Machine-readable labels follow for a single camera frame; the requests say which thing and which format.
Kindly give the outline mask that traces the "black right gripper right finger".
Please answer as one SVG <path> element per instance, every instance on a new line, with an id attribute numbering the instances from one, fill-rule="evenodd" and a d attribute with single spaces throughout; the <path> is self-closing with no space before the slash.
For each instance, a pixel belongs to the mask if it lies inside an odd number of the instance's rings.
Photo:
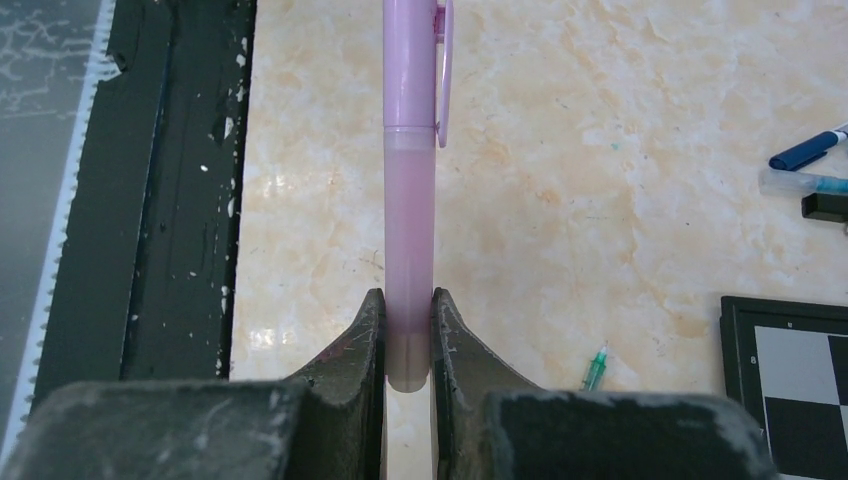
<path id="1" fill-rule="evenodd" d="M 433 474 L 438 479 L 775 479 L 757 422 L 690 393 L 535 385 L 465 324 L 431 307 Z"/>

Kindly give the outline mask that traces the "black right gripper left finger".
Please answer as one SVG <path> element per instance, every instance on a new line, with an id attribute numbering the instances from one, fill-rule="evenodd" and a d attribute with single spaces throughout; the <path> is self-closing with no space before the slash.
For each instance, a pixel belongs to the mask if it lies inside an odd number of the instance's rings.
<path id="1" fill-rule="evenodd" d="M 383 293 L 283 379 L 78 382 L 35 411 L 5 479 L 382 479 Z"/>

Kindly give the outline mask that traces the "green gel pen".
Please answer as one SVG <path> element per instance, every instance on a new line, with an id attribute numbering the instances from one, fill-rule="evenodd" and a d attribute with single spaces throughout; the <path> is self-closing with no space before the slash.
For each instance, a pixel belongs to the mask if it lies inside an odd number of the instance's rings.
<path id="1" fill-rule="evenodd" d="M 590 361 L 583 377 L 581 390 L 596 391 L 600 388 L 606 371 L 608 344 L 605 343 Z"/>

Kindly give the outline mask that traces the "pink highlighter pen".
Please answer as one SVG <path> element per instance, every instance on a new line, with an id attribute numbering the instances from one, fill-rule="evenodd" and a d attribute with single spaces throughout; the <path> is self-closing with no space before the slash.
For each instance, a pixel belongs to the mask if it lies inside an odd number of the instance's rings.
<path id="1" fill-rule="evenodd" d="M 448 140 L 454 4 L 383 4 L 385 372 L 420 390 L 430 370 L 436 150 Z"/>

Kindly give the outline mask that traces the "white marker dark blue cap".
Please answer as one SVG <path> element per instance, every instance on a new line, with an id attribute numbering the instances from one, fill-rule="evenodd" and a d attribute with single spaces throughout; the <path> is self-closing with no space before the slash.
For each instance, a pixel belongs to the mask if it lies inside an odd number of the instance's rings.
<path id="1" fill-rule="evenodd" d="M 847 125 L 823 131 L 784 150 L 768 160 L 768 166 L 778 171 L 795 172 L 823 158 L 847 140 Z"/>

